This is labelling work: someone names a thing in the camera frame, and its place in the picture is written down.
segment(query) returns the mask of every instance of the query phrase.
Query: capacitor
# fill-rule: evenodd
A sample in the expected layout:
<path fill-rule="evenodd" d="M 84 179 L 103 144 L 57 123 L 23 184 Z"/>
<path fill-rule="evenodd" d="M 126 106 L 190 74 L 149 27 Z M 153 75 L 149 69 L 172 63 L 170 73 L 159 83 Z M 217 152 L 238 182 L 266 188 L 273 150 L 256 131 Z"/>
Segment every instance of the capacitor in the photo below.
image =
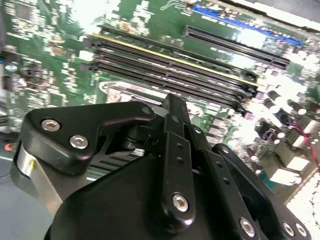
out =
<path fill-rule="evenodd" d="M 272 125 L 272 128 L 275 130 L 274 135 L 277 136 L 278 139 L 283 139 L 286 134 L 276 125 Z"/>
<path fill-rule="evenodd" d="M 234 148 L 237 144 L 238 144 L 238 141 L 235 140 L 232 136 L 227 136 L 225 139 L 224 139 L 224 143 L 230 147 L 230 148 Z"/>
<path fill-rule="evenodd" d="M 283 109 L 280 109 L 280 111 L 274 115 L 282 125 L 290 126 L 292 124 L 292 118 Z"/>
<path fill-rule="evenodd" d="M 258 159 L 258 157 L 256 156 L 255 152 L 251 148 L 247 148 L 246 149 L 246 153 L 248 154 L 249 158 L 252 161 L 256 161 Z"/>
<path fill-rule="evenodd" d="M 268 141 L 275 132 L 275 129 L 272 128 L 272 125 L 266 121 L 262 121 L 260 126 L 256 129 L 259 137 L 263 141 Z"/>
<path fill-rule="evenodd" d="M 262 172 L 262 167 L 259 166 L 256 162 L 252 162 L 251 166 L 252 166 L 255 174 L 260 174 Z"/>
<path fill-rule="evenodd" d="M 229 132 L 234 138 L 238 138 L 240 136 L 239 128 L 236 126 L 231 127 Z"/>
<path fill-rule="evenodd" d="M 287 101 L 288 105 L 292 107 L 299 115 L 306 114 L 307 110 L 303 108 L 299 103 L 296 103 L 292 100 Z"/>
<path fill-rule="evenodd" d="M 277 145 L 280 143 L 280 139 L 275 134 L 272 135 L 271 141 L 273 142 L 274 145 Z"/>
<path fill-rule="evenodd" d="M 280 110 L 280 107 L 275 105 L 269 98 L 264 101 L 264 105 L 272 114 L 276 114 Z"/>
<path fill-rule="evenodd" d="M 315 102 L 312 102 L 311 105 L 311 110 L 316 113 L 316 114 L 320 114 L 320 105 L 315 103 Z"/>
<path fill-rule="evenodd" d="M 283 103 L 283 101 L 284 101 L 283 97 L 282 97 L 279 93 L 277 93 L 276 91 L 274 91 L 274 90 L 268 92 L 268 96 L 269 96 L 269 98 L 271 98 L 271 99 L 275 102 L 275 104 L 277 104 L 277 105 Z"/>

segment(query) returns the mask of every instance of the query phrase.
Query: black plastic bracket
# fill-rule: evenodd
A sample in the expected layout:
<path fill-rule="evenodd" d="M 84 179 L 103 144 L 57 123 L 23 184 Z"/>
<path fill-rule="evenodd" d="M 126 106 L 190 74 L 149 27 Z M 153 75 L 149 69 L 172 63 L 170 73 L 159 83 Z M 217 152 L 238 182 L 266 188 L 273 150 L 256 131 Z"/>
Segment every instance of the black plastic bracket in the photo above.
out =
<path fill-rule="evenodd" d="M 160 195 L 156 218 L 168 232 L 186 230 L 195 220 L 195 193 L 190 143 L 185 139 L 181 118 L 167 114 L 164 119 L 164 148 L 160 155 Z"/>
<path fill-rule="evenodd" d="M 108 128 L 117 132 L 125 126 L 146 124 L 154 118 L 154 112 L 141 102 L 35 109 L 24 117 L 20 139 L 28 153 L 60 172 L 81 174 L 97 153 L 100 131 Z M 41 123 L 46 119 L 57 121 L 60 129 L 43 129 Z M 75 135 L 86 137 L 88 146 L 85 149 L 71 146 L 70 138 Z"/>
<path fill-rule="evenodd" d="M 273 240 L 306 240 L 310 233 L 303 223 L 274 195 L 274 193 L 246 166 L 246 164 L 226 145 L 216 144 L 212 151 L 221 156 L 232 172 L 242 198 L 255 222 L 260 226 L 260 234 Z M 303 228 L 305 236 L 298 229 Z"/>
<path fill-rule="evenodd" d="M 224 159 L 211 151 L 203 131 L 195 126 L 188 125 L 187 131 L 191 139 L 192 159 L 199 161 L 203 173 L 209 177 L 212 183 L 212 191 L 216 192 L 220 206 L 225 217 L 221 218 L 230 231 L 225 234 L 228 239 L 235 240 L 260 240 L 255 222 L 252 219 L 239 191 L 231 176 Z M 241 228 L 241 221 L 250 224 L 250 233 L 245 233 Z"/>

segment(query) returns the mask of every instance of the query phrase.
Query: ram slot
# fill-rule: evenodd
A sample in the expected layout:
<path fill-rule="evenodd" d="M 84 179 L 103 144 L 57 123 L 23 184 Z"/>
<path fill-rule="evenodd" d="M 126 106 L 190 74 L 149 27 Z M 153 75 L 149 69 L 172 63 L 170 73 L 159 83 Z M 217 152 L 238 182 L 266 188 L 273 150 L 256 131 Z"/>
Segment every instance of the ram slot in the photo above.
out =
<path fill-rule="evenodd" d="M 204 66 L 204 67 L 205 66 L 220 66 L 220 67 L 226 68 L 226 69 L 228 69 L 228 71 L 230 73 L 239 73 L 239 74 L 241 74 L 243 76 L 247 76 L 248 78 L 251 79 L 252 84 L 258 87 L 258 85 L 255 84 L 257 82 L 257 80 L 258 80 L 258 76 L 255 73 L 253 73 L 252 71 L 249 71 L 249 70 L 246 70 L 246 69 L 243 69 L 243 68 L 240 68 L 240 67 L 236 67 L 236 66 L 231 66 L 231 65 L 226 64 L 224 62 L 220 62 L 220 61 L 214 60 L 212 58 L 209 58 L 209 57 L 206 57 L 206 56 L 203 56 L 203 55 L 199 55 L 199 54 L 196 54 L 196 53 L 181 49 L 179 47 L 166 45 L 164 43 L 161 43 L 161 42 L 158 42 L 158 41 L 155 41 L 155 40 L 151 40 L 151 39 L 148 39 L 148 38 L 145 38 L 145 37 L 141 37 L 141 36 L 138 36 L 138 35 L 133 35 L 133 34 L 130 34 L 130 33 L 126 32 L 126 31 L 115 29 L 115 28 L 110 27 L 110 26 L 99 25 L 99 27 L 101 28 L 101 32 L 102 33 L 106 33 L 106 34 L 111 33 L 111 34 L 114 34 L 114 35 L 121 36 L 124 40 L 127 40 L 128 43 L 132 43 L 134 41 L 138 41 L 141 44 L 145 44 L 145 45 L 148 45 L 148 46 L 155 46 L 155 47 L 158 47 L 160 49 L 165 49 L 165 50 L 171 51 L 171 53 L 173 53 L 173 54 L 178 54 L 178 55 L 186 56 L 186 57 L 188 57 L 190 59 L 193 59 L 200 66 Z M 93 36 L 96 36 L 98 38 L 104 38 L 104 36 L 100 35 L 100 34 L 93 34 Z"/>
<path fill-rule="evenodd" d="M 284 57 L 223 38 L 193 26 L 187 25 L 185 27 L 184 35 L 188 39 L 196 40 L 210 47 L 226 51 L 227 53 L 241 55 L 256 62 L 276 67 L 281 70 L 285 70 L 290 64 L 290 60 Z"/>
<path fill-rule="evenodd" d="M 132 55 L 146 62 L 153 62 L 154 64 L 174 68 L 178 73 L 184 73 L 184 75 L 187 76 L 195 76 L 197 79 L 204 79 L 208 83 L 220 86 L 226 85 L 230 89 L 248 89 L 248 84 L 246 82 L 237 81 L 231 78 L 227 73 L 223 75 L 219 74 L 219 72 L 213 73 L 206 71 L 205 69 L 199 69 L 192 65 L 185 65 L 181 62 L 175 62 L 166 58 L 162 58 L 158 55 L 150 54 L 148 52 L 140 51 L 138 49 L 130 48 L 114 42 L 102 41 L 99 43 L 93 43 L 90 39 L 86 38 L 84 44 L 87 47 L 94 46 L 97 48 L 98 50 L 96 52 L 98 54 L 103 54 L 101 52 L 108 53 L 112 51 L 118 51 L 122 55 Z"/>
<path fill-rule="evenodd" d="M 159 88 L 161 91 L 178 93 L 186 100 L 203 100 L 208 103 L 216 103 L 226 108 L 235 108 L 239 104 L 239 101 L 237 100 L 224 99 L 220 96 L 199 92 L 197 89 L 187 88 L 175 82 L 165 81 L 159 76 L 143 74 L 139 69 L 133 70 L 127 65 L 120 65 L 118 62 L 105 61 L 105 63 L 99 63 L 98 66 L 82 64 L 81 69 L 86 71 L 104 71 L 108 74 L 121 76 L 138 83 L 149 84 L 150 86 Z"/>
<path fill-rule="evenodd" d="M 227 84 L 224 84 L 223 86 L 214 85 L 211 83 L 203 82 L 196 77 L 186 76 L 180 73 L 172 72 L 165 68 L 147 64 L 142 61 L 124 58 L 118 55 L 112 55 L 110 53 L 99 55 L 96 61 L 97 62 L 101 62 L 101 61 L 117 62 L 124 66 L 130 66 L 131 68 L 134 67 L 139 70 L 149 72 L 150 74 L 161 76 L 162 78 L 168 78 L 176 82 L 181 82 L 191 88 L 200 89 L 200 91 L 204 93 L 210 93 L 216 96 L 223 95 L 224 98 L 229 98 L 229 99 L 231 98 L 231 99 L 234 99 L 235 101 L 239 99 L 240 96 L 244 97 L 246 95 L 244 90 L 230 88 L 230 86 L 228 86 Z"/>
<path fill-rule="evenodd" d="M 114 44 L 103 44 L 100 52 L 107 53 L 110 50 L 118 51 L 119 53 L 122 53 L 124 55 L 132 55 L 138 57 L 145 62 L 150 62 L 156 65 L 168 67 L 170 69 L 175 69 L 177 73 L 182 73 L 186 76 L 195 76 L 196 79 L 204 79 L 207 80 L 208 83 L 216 82 L 220 85 L 228 85 L 228 87 L 232 89 L 245 89 L 245 86 L 247 85 L 243 82 L 236 81 L 230 77 L 214 74 L 212 72 L 207 72 L 203 69 L 198 69 L 192 66 L 185 66 L 184 64 L 181 64 L 179 62 L 173 62 L 152 54 L 146 54 L 135 49 L 121 47 Z"/>

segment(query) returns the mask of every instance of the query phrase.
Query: screw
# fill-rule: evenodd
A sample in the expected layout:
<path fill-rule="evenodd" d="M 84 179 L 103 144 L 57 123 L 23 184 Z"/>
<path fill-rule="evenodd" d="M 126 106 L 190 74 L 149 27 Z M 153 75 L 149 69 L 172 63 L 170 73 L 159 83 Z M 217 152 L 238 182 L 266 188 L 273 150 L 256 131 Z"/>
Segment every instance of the screw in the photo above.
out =
<path fill-rule="evenodd" d="M 85 149 L 88 147 L 88 140 L 81 135 L 74 135 L 70 138 L 70 144 L 75 149 Z"/>
<path fill-rule="evenodd" d="M 14 73 L 18 70 L 18 67 L 17 65 L 15 64 L 11 64 L 11 63 L 8 63 L 7 65 L 5 65 L 4 67 L 7 71 L 11 72 L 11 73 Z"/>
<path fill-rule="evenodd" d="M 201 129 L 198 128 L 197 126 L 194 127 L 194 130 L 197 134 L 200 134 L 201 133 Z"/>
<path fill-rule="evenodd" d="M 151 114 L 151 110 L 149 108 L 147 108 L 146 106 L 144 106 L 142 108 L 142 111 L 145 113 L 145 114 Z"/>
<path fill-rule="evenodd" d="M 229 153 L 228 148 L 226 148 L 225 146 L 222 146 L 221 148 L 222 148 L 222 151 L 224 151 L 226 154 L 228 154 L 228 153 Z"/>
<path fill-rule="evenodd" d="M 244 217 L 240 218 L 240 225 L 241 228 L 243 229 L 243 231 L 249 236 L 249 237 L 253 237 L 255 235 L 255 229 L 254 227 L 251 225 L 251 223 L 245 219 Z"/>
<path fill-rule="evenodd" d="M 45 119 L 41 122 L 41 126 L 44 130 L 49 132 L 55 132 L 60 129 L 60 124 L 53 119 Z"/>
<path fill-rule="evenodd" d="M 172 197 L 173 205 L 180 212 L 186 212 L 188 210 L 188 201 L 181 194 L 175 194 Z"/>
<path fill-rule="evenodd" d="M 173 121 L 175 121 L 176 123 L 179 123 L 179 118 L 177 116 L 172 115 L 172 119 Z"/>
<path fill-rule="evenodd" d="M 298 229 L 299 233 L 301 233 L 302 236 L 304 236 L 304 237 L 307 236 L 306 230 L 299 223 L 296 223 L 295 226 Z"/>
<path fill-rule="evenodd" d="M 284 230 L 290 235 L 290 236 L 294 236 L 295 232 L 292 229 L 292 227 L 290 227 L 290 225 L 288 223 L 286 223 L 285 221 L 283 222 L 283 226 L 284 226 Z"/>

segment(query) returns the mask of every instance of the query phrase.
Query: black ram slot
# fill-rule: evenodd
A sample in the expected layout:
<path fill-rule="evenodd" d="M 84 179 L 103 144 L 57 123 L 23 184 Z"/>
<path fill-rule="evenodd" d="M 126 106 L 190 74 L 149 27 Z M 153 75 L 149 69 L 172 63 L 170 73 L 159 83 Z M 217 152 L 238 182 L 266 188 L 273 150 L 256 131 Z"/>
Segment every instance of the black ram slot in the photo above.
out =
<path fill-rule="evenodd" d="M 161 67 L 156 67 L 141 61 L 135 61 L 132 59 L 123 58 L 123 57 L 108 54 L 108 53 L 105 53 L 103 56 L 99 56 L 99 58 L 107 61 L 113 61 L 113 62 L 122 64 L 124 66 L 130 66 L 131 68 L 135 67 L 137 69 L 150 72 L 151 74 L 162 76 L 163 78 L 169 78 L 177 82 L 186 83 L 192 88 L 195 88 L 195 89 L 200 88 L 202 91 L 205 91 L 205 92 L 211 92 L 212 94 L 219 94 L 219 95 L 223 94 L 225 95 L 226 98 L 238 99 L 240 95 L 241 96 L 245 95 L 245 92 L 241 89 L 238 89 L 238 91 L 236 90 L 232 91 L 231 88 L 228 88 L 227 84 L 226 86 L 213 85 L 207 82 L 200 81 L 195 77 L 190 77 L 190 76 L 182 75 L 176 72 L 168 71 Z"/>
<path fill-rule="evenodd" d="M 284 57 L 277 56 L 275 54 L 268 53 L 254 47 L 226 39 L 224 37 L 195 28 L 193 26 L 186 26 L 184 35 L 186 38 L 194 39 L 210 47 L 224 50 L 231 54 L 245 56 L 262 64 L 274 66 L 281 70 L 285 70 L 290 63 L 290 60 Z"/>
<path fill-rule="evenodd" d="M 216 103 L 226 108 L 235 108 L 239 103 L 239 102 L 230 101 L 228 98 L 222 98 L 222 97 L 217 97 L 210 94 L 204 94 L 202 92 L 198 92 L 196 89 L 189 89 L 173 82 L 165 82 L 153 76 L 143 75 L 139 72 L 135 72 L 123 66 L 116 66 L 117 65 L 116 62 L 114 64 L 115 65 L 99 64 L 96 70 L 117 74 L 143 84 L 148 83 L 151 86 L 158 87 L 159 89 L 162 89 L 162 90 L 169 90 L 171 92 L 176 92 L 176 93 L 182 94 L 183 97 L 187 98 L 187 100 L 190 100 L 189 97 L 191 97 L 191 98 L 203 100 L 209 103 Z M 86 65 L 82 65 L 81 68 L 85 69 L 87 67 L 88 66 Z"/>
<path fill-rule="evenodd" d="M 236 66 L 231 66 L 231 65 L 226 64 L 224 62 L 220 62 L 220 61 L 214 60 L 212 58 L 209 58 L 209 57 L 206 57 L 206 56 L 203 56 L 203 55 L 198 55 L 196 53 L 183 50 L 183 49 L 181 49 L 179 47 L 166 45 L 164 43 L 161 43 L 161 42 L 158 42 L 158 41 L 154 41 L 154 40 L 142 37 L 142 36 L 133 35 L 133 34 L 130 34 L 130 33 L 126 32 L 126 31 L 115 29 L 115 28 L 110 27 L 110 26 L 99 25 L 99 27 L 101 28 L 101 31 L 103 33 L 116 34 L 116 35 L 119 35 L 119 36 L 122 36 L 122 37 L 126 37 L 131 41 L 132 40 L 140 41 L 142 43 L 145 43 L 145 44 L 148 44 L 148 45 L 152 45 L 152 46 L 155 46 L 155 47 L 159 47 L 161 49 L 167 49 L 167 50 L 171 51 L 172 53 L 179 53 L 181 55 L 189 56 L 190 58 L 199 60 L 200 62 L 204 62 L 204 63 L 207 63 L 209 65 L 221 66 L 221 67 L 229 69 L 230 72 L 241 73 L 242 75 L 251 78 L 252 82 L 254 82 L 254 83 L 256 83 L 257 80 L 258 80 L 258 76 L 252 71 L 249 71 L 249 70 L 246 70 L 246 69 L 243 69 L 243 68 L 240 68 L 240 67 L 236 67 Z"/>
<path fill-rule="evenodd" d="M 130 47 L 118 45 L 113 42 L 103 42 L 100 47 L 106 48 L 108 50 L 116 50 L 116 51 L 123 53 L 123 54 L 131 54 L 131 55 L 139 57 L 145 61 L 153 61 L 154 63 L 160 64 L 160 65 L 170 66 L 171 68 L 176 68 L 179 71 L 183 71 L 183 72 L 186 72 L 189 74 L 199 75 L 200 78 L 215 80 L 215 81 L 223 83 L 223 84 L 232 85 L 238 89 L 240 89 L 240 88 L 245 89 L 245 86 L 247 85 L 246 83 L 236 81 L 236 80 L 229 78 L 229 77 L 226 77 L 226 76 L 222 76 L 219 74 L 208 72 L 208 71 L 205 71 L 205 70 L 202 70 L 202 69 L 199 69 L 196 67 L 192 67 L 189 65 L 184 65 L 180 62 L 170 61 L 168 59 L 161 58 L 161 57 L 153 55 L 153 54 L 148 54 L 146 52 L 142 52 L 137 49 L 130 48 Z"/>
<path fill-rule="evenodd" d="M 109 61 L 108 64 L 109 65 L 112 64 L 114 67 L 117 67 L 117 68 L 120 67 L 122 69 L 126 69 L 127 71 L 131 71 L 131 73 L 139 74 L 140 76 L 144 76 L 145 78 L 150 78 L 151 81 L 153 80 L 153 82 L 156 84 L 162 84 L 162 86 L 163 85 L 175 86 L 176 88 L 184 89 L 185 92 L 189 91 L 189 93 L 193 93 L 193 94 L 198 93 L 198 94 L 204 96 L 206 99 L 212 98 L 211 101 L 214 101 L 214 102 L 219 100 L 220 103 L 228 102 L 228 103 L 233 103 L 234 105 L 239 103 L 239 99 L 237 97 L 231 98 L 230 96 L 224 95 L 224 93 L 221 93 L 221 92 L 219 92 L 219 93 L 216 92 L 216 94 L 213 94 L 212 92 L 206 92 L 199 87 L 185 86 L 185 85 L 183 85 L 183 82 L 181 82 L 180 79 L 173 79 L 172 77 L 170 77 L 170 80 L 176 81 L 176 82 L 173 82 L 170 80 L 165 80 L 166 79 L 165 76 L 155 74 L 155 72 L 142 73 L 140 71 L 140 69 L 143 69 L 143 68 L 141 68 L 141 66 L 138 68 L 134 68 L 133 66 L 126 67 L 126 66 L 128 66 L 127 64 L 119 66 L 120 63 L 117 60 L 116 61 Z"/>

